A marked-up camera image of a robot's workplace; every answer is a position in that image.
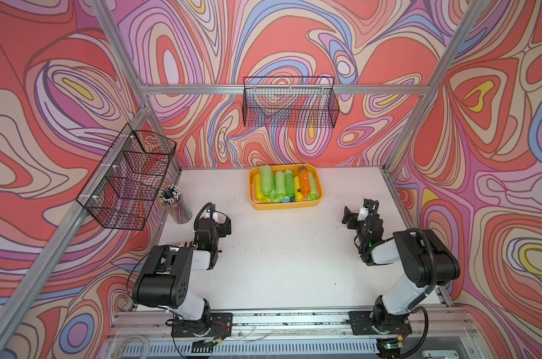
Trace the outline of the light green roll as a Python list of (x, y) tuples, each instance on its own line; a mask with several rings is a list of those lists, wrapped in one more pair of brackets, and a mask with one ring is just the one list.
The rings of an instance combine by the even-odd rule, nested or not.
[(283, 171), (275, 172), (275, 201), (282, 202), (286, 197), (285, 177)]
[(261, 178), (261, 192), (265, 196), (269, 196), (273, 190), (274, 176), (272, 169), (269, 165), (263, 165), (260, 167)]
[(317, 189), (317, 181), (314, 178), (313, 173), (308, 173), (308, 182), (309, 182), (309, 194), (307, 195), (308, 200), (317, 200), (319, 198), (319, 193)]

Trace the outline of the green yellow trash bag roll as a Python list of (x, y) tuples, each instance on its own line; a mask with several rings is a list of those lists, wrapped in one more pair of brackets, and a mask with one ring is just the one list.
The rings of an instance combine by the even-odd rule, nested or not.
[(300, 182), (299, 182), (299, 177), (298, 176), (295, 176), (295, 178), (293, 178), (293, 186), (294, 186), (294, 189), (295, 189), (295, 200), (296, 200), (296, 202), (304, 202), (305, 201), (305, 196), (304, 196), (304, 194), (302, 194), (302, 189), (300, 187)]

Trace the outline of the orange plastic storage box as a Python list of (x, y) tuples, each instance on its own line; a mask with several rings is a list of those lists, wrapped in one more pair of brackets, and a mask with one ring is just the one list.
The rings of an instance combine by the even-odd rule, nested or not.
[(317, 206), (323, 200), (323, 188), (320, 175), (317, 173), (316, 167), (310, 164), (296, 164), (296, 165), (271, 165), (272, 171), (284, 171), (292, 170), (293, 173), (298, 174), (298, 169), (301, 166), (305, 166), (308, 169), (308, 173), (313, 174), (315, 184), (317, 187), (317, 200), (305, 200), (303, 202), (290, 202), (290, 203), (262, 203), (256, 199), (255, 185), (253, 184), (254, 178), (260, 173), (259, 168), (251, 168), (249, 170), (249, 202), (254, 209), (257, 210), (279, 210), (279, 209), (300, 209), (306, 207)]

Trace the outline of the green roll with label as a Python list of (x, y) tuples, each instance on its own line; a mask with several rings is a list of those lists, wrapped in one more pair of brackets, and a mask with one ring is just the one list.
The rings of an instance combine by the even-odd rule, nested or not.
[(293, 172), (292, 170), (287, 169), (284, 172), (284, 185), (286, 196), (292, 198), (295, 196), (295, 188), (293, 182)]

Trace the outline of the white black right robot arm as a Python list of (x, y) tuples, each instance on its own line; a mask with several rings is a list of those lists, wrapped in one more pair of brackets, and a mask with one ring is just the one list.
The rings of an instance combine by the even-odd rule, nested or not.
[(459, 278), (458, 260), (433, 230), (411, 228), (384, 239), (380, 203), (365, 199), (359, 212), (344, 208), (341, 223), (356, 232), (354, 243), (367, 266), (400, 263), (404, 273), (371, 311), (349, 313), (354, 335), (412, 333), (409, 316), (436, 287)]

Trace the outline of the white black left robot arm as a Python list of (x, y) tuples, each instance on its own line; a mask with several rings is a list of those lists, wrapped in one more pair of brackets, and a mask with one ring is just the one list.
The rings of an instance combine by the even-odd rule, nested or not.
[(206, 346), (227, 338), (231, 333), (232, 314), (213, 314), (208, 300), (191, 292), (193, 272), (214, 269), (219, 258), (220, 239), (232, 233), (227, 215), (220, 213), (200, 217), (194, 222), (194, 240), (190, 247), (154, 246), (133, 287), (132, 299), (137, 305), (160, 308), (172, 314), (167, 325), (172, 338), (197, 337)]

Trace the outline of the cup of pens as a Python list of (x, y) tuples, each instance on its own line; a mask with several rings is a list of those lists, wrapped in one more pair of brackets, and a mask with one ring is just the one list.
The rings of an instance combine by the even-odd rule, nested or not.
[(183, 192), (176, 185), (169, 185), (160, 190), (160, 203), (169, 211), (176, 224), (186, 224), (192, 219), (193, 213), (186, 205)]

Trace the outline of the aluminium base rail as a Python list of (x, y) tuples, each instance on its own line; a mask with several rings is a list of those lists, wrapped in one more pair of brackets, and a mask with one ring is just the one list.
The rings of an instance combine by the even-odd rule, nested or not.
[[(367, 320), (370, 307), (339, 308), (279, 308), (230, 310), (231, 332), (224, 342), (256, 343), (259, 340), (345, 340), (353, 337), (351, 312), (361, 312)], [(464, 309), (444, 305), (426, 306), (429, 337), (466, 337), (477, 329)], [(172, 316), (163, 311), (136, 311), (117, 314), (107, 338), (130, 336), (149, 340), (168, 340), (172, 329), (166, 325)]]

